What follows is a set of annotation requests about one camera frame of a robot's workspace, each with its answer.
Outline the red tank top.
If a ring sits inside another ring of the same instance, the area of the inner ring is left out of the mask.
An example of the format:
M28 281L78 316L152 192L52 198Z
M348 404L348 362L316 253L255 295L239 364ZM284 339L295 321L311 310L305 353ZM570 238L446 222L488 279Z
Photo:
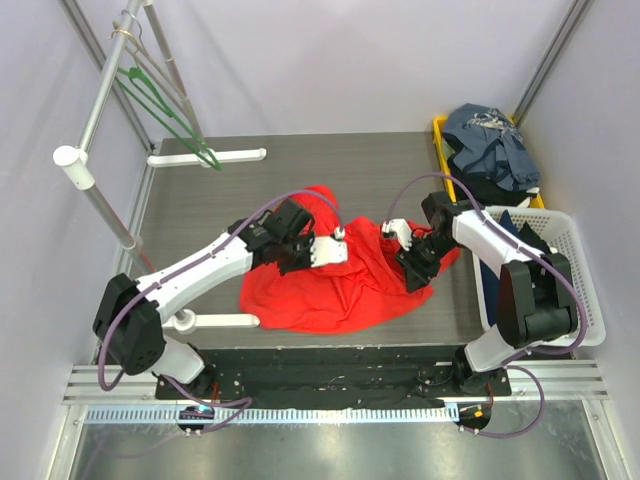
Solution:
M434 294L429 285L409 293L395 259L399 244L366 217L346 224L348 260L282 276L275 264L242 281L238 306L265 329L315 335L358 332L408 314Z

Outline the yellow plastic tray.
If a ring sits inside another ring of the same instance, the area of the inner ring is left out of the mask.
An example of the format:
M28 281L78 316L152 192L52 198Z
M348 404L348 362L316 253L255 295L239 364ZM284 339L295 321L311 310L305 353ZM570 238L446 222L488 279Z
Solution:
M445 156L445 148L442 137L442 128L447 121L447 116L437 116L432 121L433 133L432 133L432 141L436 150L436 155L438 158L438 164L440 171L445 175L450 175L450 169L447 164L447 157ZM450 199L452 201L456 201L456 192L454 188L454 183L449 179L443 180L445 191L448 193ZM524 201L520 204L521 207L529 207L529 208L538 208L544 209L545 204L540 195L539 191L536 191L536 196L531 198L529 201Z

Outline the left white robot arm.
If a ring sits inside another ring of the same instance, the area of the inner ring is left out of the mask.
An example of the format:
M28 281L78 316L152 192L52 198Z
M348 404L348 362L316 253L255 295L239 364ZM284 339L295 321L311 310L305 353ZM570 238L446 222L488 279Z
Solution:
M165 335L169 321L192 322L187 304L237 276L275 262L288 273L312 265L312 214L291 199L240 220L211 245L163 271L132 279L111 278L93 323L101 341L98 365L113 359L123 374L150 372L200 399L215 381L215 368L194 346Z

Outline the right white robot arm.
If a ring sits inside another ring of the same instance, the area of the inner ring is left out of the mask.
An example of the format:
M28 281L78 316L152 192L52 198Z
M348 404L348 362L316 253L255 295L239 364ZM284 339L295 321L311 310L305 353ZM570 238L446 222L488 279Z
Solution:
M415 233L404 219L388 218L382 226L383 235L400 245L396 259L408 292L428 286L456 247L474 253L499 281L494 325L454 354L451 380L457 392L480 394L510 362L531 350L561 354L552 343L563 336L582 342L586 311L564 255L528 245L474 199L455 203L447 193L436 192L421 206L429 233Z

